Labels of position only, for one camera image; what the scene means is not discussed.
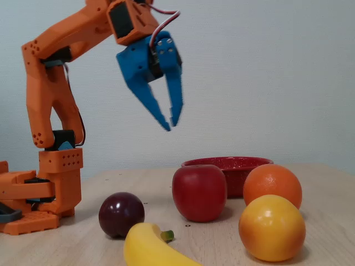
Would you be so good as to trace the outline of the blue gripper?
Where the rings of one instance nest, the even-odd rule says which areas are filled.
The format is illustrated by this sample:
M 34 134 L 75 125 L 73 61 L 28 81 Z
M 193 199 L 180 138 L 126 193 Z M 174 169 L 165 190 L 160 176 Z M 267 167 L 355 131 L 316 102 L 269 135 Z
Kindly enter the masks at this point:
M 182 60 L 173 38 L 167 31 L 160 32 L 150 48 L 151 36 L 139 39 L 116 55 L 123 78 L 154 119 L 166 131 L 171 131 L 150 87 L 150 82 L 166 77 L 170 102 L 171 123 L 179 122 L 183 107 Z

